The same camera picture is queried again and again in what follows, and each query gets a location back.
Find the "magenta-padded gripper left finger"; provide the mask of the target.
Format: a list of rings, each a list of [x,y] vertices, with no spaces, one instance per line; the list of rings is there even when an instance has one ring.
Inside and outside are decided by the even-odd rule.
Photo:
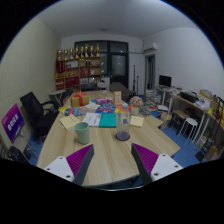
[[[67,157],[57,157],[45,171],[81,186],[93,156],[94,146],[88,145]]]

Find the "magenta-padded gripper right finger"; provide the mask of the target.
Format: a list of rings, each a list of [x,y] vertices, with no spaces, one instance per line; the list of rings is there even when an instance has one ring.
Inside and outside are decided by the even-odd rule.
[[[144,185],[182,169],[182,166],[166,153],[156,154],[135,143],[131,145],[131,153]]]

